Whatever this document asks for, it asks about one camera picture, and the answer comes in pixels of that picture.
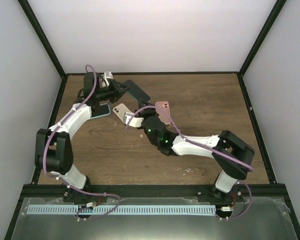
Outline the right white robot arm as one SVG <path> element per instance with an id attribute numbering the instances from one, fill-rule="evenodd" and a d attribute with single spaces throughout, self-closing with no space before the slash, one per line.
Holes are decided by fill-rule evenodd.
<path id="1" fill-rule="evenodd" d="M 219 202 L 230 196 L 233 186 L 244 181 L 251 166 L 255 150 L 228 130 L 219 135 L 187 136 L 179 129 L 172 132 L 160 120 L 163 111 L 148 102 L 139 104 L 131 116 L 124 115 L 127 127 L 142 129 L 149 142 L 166 156 L 200 156 L 214 159 L 221 167 L 211 189 L 213 198 Z"/>

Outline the black screen phone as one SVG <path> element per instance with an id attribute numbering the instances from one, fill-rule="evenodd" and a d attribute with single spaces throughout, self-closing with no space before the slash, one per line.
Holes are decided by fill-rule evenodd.
<path id="1" fill-rule="evenodd" d="M 148 102 L 151 99 L 151 97 L 131 79 L 126 80 L 123 84 L 128 87 L 126 90 L 127 93 L 129 93 L 129 95 L 137 102 Z"/>

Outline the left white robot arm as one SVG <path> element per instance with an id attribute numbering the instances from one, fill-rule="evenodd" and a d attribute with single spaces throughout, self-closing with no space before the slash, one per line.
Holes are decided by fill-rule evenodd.
<path id="1" fill-rule="evenodd" d="M 91 198 L 92 189 L 90 179 L 74 165 L 71 140 L 88 120 L 108 116 L 109 104 L 117 102 L 128 89 L 111 72 L 102 75 L 88 72 L 69 112 L 48 129 L 41 128 L 36 133 L 35 166 L 74 188 L 74 195 L 81 202 Z"/>

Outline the pink phone case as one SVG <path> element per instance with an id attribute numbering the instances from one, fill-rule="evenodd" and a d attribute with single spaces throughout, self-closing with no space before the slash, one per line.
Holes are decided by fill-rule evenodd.
<path id="1" fill-rule="evenodd" d="M 168 101 L 157 101 L 155 103 L 156 112 L 158 113 L 159 119 L 166 125 L 171 124 L 170 120 L 170 105 Z"/>

